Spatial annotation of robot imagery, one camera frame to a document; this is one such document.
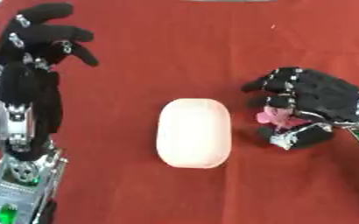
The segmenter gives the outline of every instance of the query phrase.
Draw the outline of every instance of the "red table surface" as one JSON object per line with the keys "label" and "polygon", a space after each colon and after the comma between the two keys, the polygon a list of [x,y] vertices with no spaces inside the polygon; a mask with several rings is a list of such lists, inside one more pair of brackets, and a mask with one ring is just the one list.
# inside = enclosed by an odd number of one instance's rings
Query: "red table surface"
{"label": "red table surface", "polygon": [[[0,31],[17,9],[4,0]],[[359,145],[348,133],[283,151],[254,134],[245,82],[281,66],[359,85],[359,2],[73,1],[53,23],[95,32],[101,65],[59,70],[70,164],[57,223],[359,224]],[[177,98],[213,98],[233,116],[233,149],[216,169],[176,169],[157,155],[158,114]]]}

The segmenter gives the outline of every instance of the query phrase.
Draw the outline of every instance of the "robotic hand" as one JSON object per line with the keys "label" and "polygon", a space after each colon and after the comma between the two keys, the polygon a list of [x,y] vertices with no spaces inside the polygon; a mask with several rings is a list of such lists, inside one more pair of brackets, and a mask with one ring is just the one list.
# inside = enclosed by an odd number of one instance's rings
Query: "robotic hand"
{"label": "robotic hand", "polygon": [[307,121],[289,129],[264,126],[259,133],[286,150],[303,148],[333,137],[333,128],[349,130],[359,140],[359,87],[326,73],[300,67],[281,67],[246,83],[242,91],[265,90],[271,95],[257,103],[289,110]]}
{"label": "robotic hand", "polygon": [[60,76],[54,66],[69,55],[98,65],[79,44],[92,41],[93,32],[45,24],[73,10],[68,3],[21,10],[0,36],[0,223],[53,219],[53,197],[67,163],[50,138],[62,120]]}

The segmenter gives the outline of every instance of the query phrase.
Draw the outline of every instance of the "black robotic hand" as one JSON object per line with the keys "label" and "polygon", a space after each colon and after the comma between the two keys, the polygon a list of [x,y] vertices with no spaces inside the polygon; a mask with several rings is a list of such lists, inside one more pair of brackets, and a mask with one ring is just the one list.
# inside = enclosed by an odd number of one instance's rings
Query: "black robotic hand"
{"label": "black robotic hand", "polygon": [[359,87],[326,73],[281,67],[242,87],[245,93],[257,90],[271,92],[271,95],[256,99],[258,104],[292,109],[293,116],[309,121],[291,129],[264,126],[259,130],[270,143],[287,150],[331,139],[333,127],[345,127],[359,121],[355,113]]}
{"label": "black robotic hand", "polygon": [[53,18],[68,17],[73,10],[68,3],[44,3],[21,10],[0,36],[0,136],[6,126],[4,111],[31,109],[35,122],[29,150],[5,147],[19,160],[34,160],[43,155],[43,144],[61,124],[60,77],[53,66],[69,55],[92,67],[98,65],[94,55],[79,44],[92,41],[93,32],[69,25],[44,24]]}

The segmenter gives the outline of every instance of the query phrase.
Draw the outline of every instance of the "red fabric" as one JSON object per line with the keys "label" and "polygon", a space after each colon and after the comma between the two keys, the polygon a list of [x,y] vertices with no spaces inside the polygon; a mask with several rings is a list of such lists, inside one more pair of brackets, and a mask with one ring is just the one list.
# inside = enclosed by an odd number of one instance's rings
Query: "red fabric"
{"label": "red fabric", "polygon": [[[0,28],[39,0],[5,0]],[[256,111],[240,85],[275,67],[303,66],[359,85],[359,2],[74,2],[61,23],[95,32],[102,65],[60,66],[70,165],[57,223],[359,224],[359,145],[340,133],[283,151],[254,136]],[[155,151],[169,101],[207,97],[233,115],[229,161],[211,170],[168,167]]]}

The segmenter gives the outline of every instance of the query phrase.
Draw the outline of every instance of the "pink object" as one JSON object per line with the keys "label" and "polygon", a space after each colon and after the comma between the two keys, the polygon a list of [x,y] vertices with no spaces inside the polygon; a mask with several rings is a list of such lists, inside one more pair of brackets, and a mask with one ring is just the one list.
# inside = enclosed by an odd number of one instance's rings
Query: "pink object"
{"label": "pink object", "polygon": [[291,115],[292,109],[264,107],[264,112],[257,114],[257,121],[259,123],[272,123],[278,126],[279,129],[290,129],[304,123],[309,123],[309,121]]}
{"label": "pink object", "polygon": [[182,168],[213,168],[231,151],[229,111],[210,99],[178,99],[162,110],[158,125],[158,154]]}

